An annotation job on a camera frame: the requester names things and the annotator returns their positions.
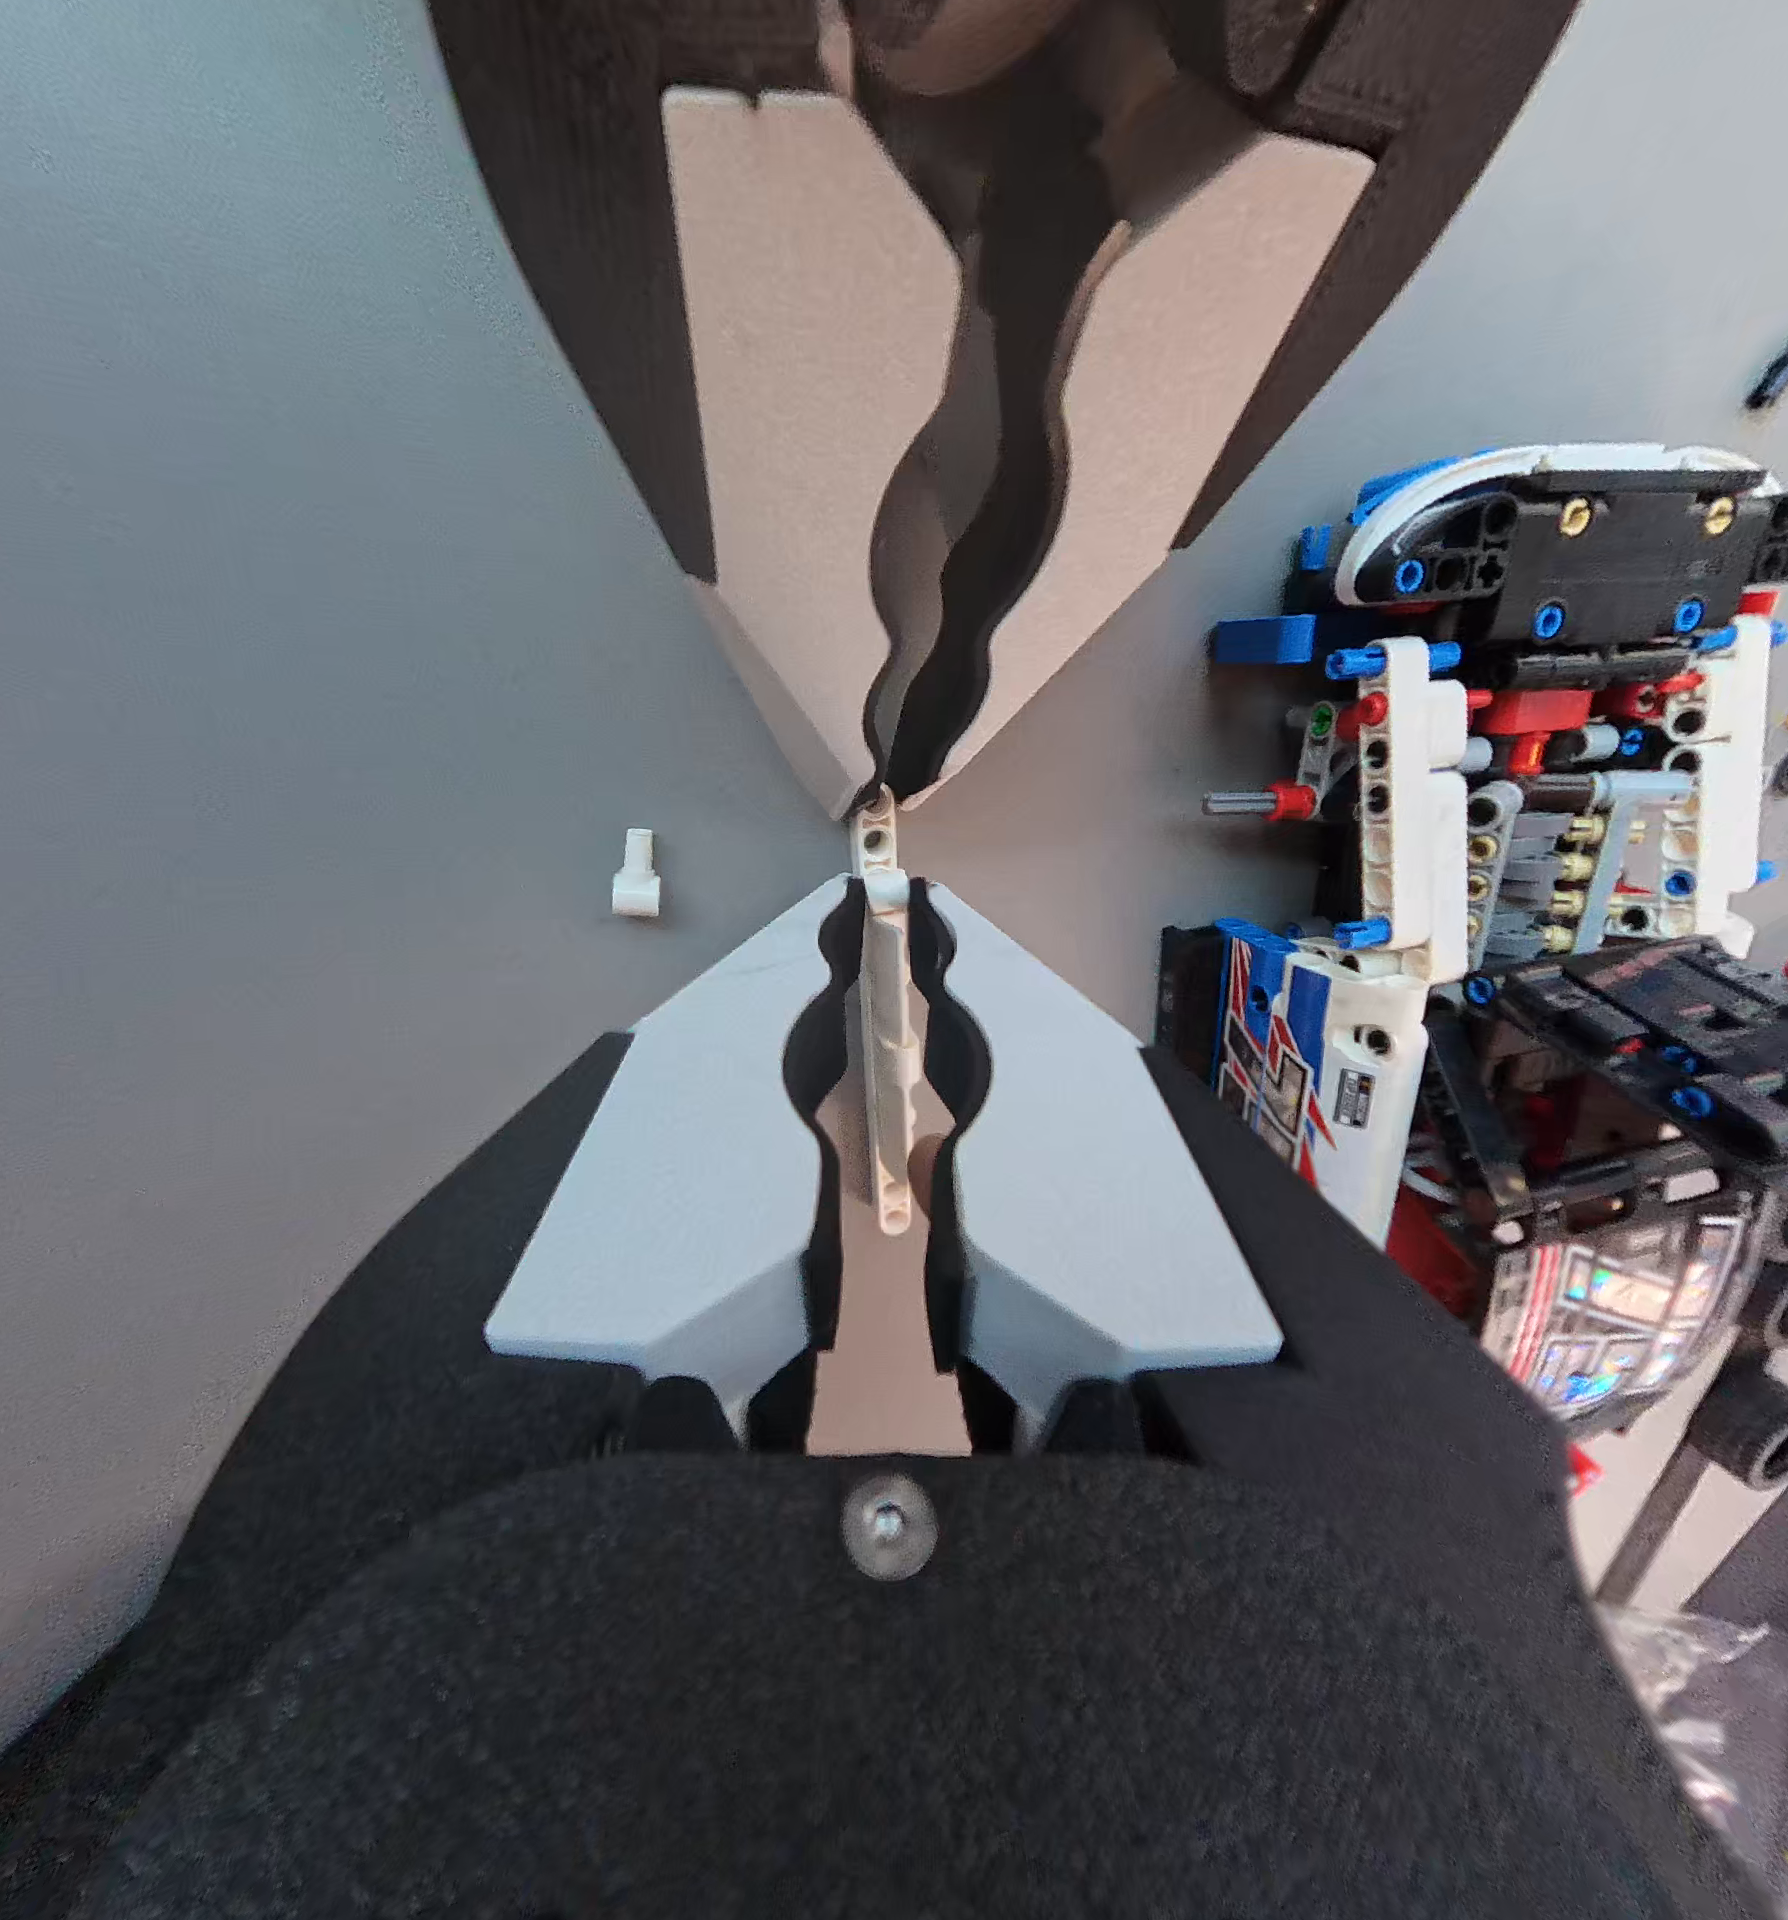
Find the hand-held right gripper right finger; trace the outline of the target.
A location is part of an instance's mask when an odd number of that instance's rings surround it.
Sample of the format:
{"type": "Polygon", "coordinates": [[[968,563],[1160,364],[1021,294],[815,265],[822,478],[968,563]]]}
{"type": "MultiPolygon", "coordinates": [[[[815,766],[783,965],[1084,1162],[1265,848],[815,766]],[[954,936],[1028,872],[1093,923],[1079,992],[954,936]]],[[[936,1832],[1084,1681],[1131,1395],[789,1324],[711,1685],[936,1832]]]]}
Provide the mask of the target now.
{"type": "Polygon", "coordinates": [[[929,1353],[972,1452],[1034,1452],[1076,1388],[1254,1368],[1282,1331],[1140,1043],[936,881],[908,890],[929,1353]]]}

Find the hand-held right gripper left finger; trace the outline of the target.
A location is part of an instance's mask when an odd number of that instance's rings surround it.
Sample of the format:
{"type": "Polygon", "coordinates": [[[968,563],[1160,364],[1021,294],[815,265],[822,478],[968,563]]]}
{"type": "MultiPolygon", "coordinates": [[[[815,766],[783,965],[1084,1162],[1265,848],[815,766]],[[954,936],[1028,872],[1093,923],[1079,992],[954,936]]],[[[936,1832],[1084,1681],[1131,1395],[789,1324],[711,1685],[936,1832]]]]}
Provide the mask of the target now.
{"type": "Polygon", "coordinates": [[[634,1025],[481,1330],[494,1353],[694,1380],[747,1448],[806,1448],[853,985],[854,885],[832,877],[634,1025]]]}

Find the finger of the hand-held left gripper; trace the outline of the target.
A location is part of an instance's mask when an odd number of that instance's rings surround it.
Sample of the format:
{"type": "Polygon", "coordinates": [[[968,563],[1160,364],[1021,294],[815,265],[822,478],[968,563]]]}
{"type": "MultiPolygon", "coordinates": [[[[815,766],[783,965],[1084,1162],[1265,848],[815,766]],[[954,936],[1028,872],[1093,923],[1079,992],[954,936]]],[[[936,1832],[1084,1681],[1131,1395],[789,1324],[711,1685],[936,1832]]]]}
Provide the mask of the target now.
{"type": "Polygon", "coordinates": [[[930,421],[944,548],[890,726],[890,791],[954,780],[1170,557],[1376,173],[1235,125],[1087,156],[989,217],[975,421],[930,421]]]}
{"type": "Polygon", "coordinates": [[[961,265],[832,94],[661,97],[705,459],[709,626],[812,801],[882,785],[938,635],[948,525],[929,429],[961,265]]]}

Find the white toy brick beam assembly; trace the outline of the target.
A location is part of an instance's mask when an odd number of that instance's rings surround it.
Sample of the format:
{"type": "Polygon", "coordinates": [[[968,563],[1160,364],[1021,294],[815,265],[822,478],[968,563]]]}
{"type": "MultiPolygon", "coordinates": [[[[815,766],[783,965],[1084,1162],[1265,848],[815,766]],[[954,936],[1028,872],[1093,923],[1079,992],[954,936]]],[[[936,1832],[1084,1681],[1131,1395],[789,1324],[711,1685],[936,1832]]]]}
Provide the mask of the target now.
{"type": "Polygon", "coordinates": [[[888,787],[850,819],[853,875],[865,907],[858,955],[858,1063],[866,1193],[885,1236],[914,1218],[908,1159],[920,1043],[911,1016],[911,877],[897,856],[897,805],[888,787]]]}

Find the person's left hand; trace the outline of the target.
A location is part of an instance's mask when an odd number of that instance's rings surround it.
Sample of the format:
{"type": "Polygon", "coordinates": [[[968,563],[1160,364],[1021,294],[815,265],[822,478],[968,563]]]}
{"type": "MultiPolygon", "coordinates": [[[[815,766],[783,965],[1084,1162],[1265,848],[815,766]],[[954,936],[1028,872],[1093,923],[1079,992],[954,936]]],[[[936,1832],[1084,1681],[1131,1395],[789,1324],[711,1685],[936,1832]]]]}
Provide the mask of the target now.
{"type": "Polygon", "coordinates": [[[1048,41],[1074,3],[854,3],[850,20],[872,74],[901,94],[978,89],[1048,41]]]}

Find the toy brick race car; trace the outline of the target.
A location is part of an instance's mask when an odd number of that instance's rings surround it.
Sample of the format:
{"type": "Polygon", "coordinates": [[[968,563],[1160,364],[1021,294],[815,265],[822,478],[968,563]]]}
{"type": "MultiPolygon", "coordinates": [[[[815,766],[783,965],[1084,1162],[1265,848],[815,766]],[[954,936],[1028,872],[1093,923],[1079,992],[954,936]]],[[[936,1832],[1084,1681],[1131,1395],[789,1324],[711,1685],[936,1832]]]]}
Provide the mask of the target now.
{"type": "Polygon", "coordinates": [[[1287,665],[1316,915],[1168,927],[1156,1038],[1575,1437],[1722,1374],[1695,1450],[1788,1477],[1788,979],[1749,958],[1788,483],[1505,445],[1302,530],[1219,665],[1287,665]]]}

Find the clear plastic bag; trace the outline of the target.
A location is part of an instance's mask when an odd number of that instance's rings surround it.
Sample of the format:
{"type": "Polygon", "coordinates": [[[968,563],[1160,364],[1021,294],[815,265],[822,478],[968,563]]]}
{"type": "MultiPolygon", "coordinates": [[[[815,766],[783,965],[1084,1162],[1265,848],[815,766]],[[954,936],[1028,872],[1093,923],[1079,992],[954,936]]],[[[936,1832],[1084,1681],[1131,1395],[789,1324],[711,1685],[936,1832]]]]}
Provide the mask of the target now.
{"type": "Polygon", "coordinates": [[[1788,1633],[1629,1607],[1599,1620],[1687,1798],[1788,1919],[1788,1633]]]}

